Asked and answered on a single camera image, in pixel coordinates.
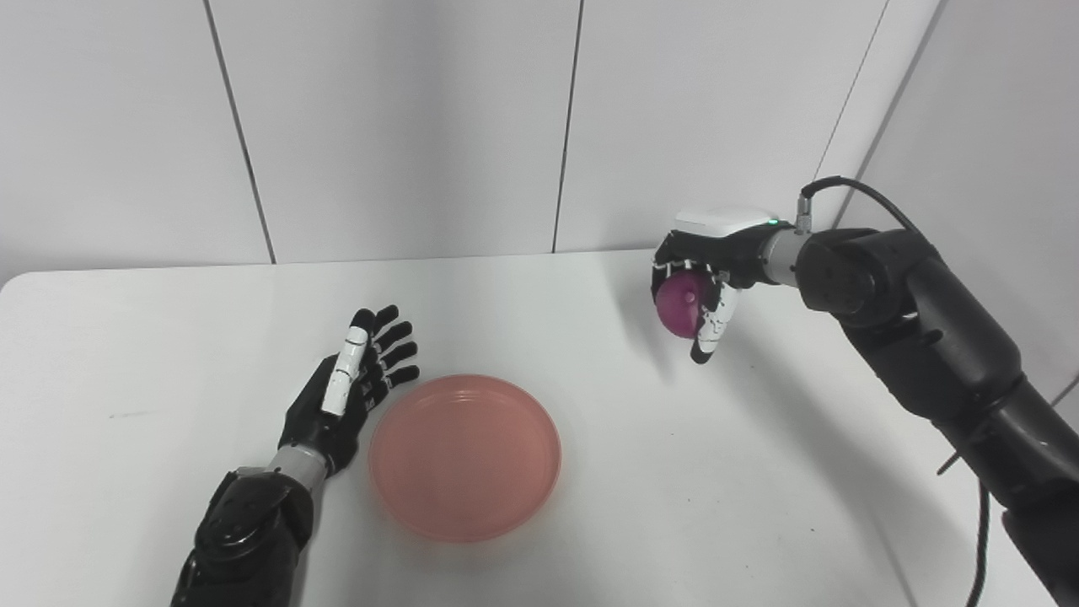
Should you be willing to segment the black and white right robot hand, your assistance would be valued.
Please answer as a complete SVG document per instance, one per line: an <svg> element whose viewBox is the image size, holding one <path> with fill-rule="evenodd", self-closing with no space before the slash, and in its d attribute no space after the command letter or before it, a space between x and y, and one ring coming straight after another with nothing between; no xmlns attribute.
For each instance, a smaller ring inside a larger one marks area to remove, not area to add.
<svg viewBox="0 0 1079 607"><path fill-rule="evenodd" d="M745 288L771 284L765 246L789 227L756 207L683 210L652 254L650 291L663 326L689 339L704 365L718 350Z"/></svg>

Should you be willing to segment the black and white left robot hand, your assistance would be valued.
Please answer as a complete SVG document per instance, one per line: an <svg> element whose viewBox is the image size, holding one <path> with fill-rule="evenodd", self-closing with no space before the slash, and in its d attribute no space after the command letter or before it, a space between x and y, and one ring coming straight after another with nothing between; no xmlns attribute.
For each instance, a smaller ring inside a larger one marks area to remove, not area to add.
<svg viewBox="0 0 1079 607"><path fill-rule="evenodd" d="M327 474L353 461L369 414L393 389L419 378L413 326L400 308L359 309L338 351L320 360L286 411L279 447L319 454Z"/></svg>

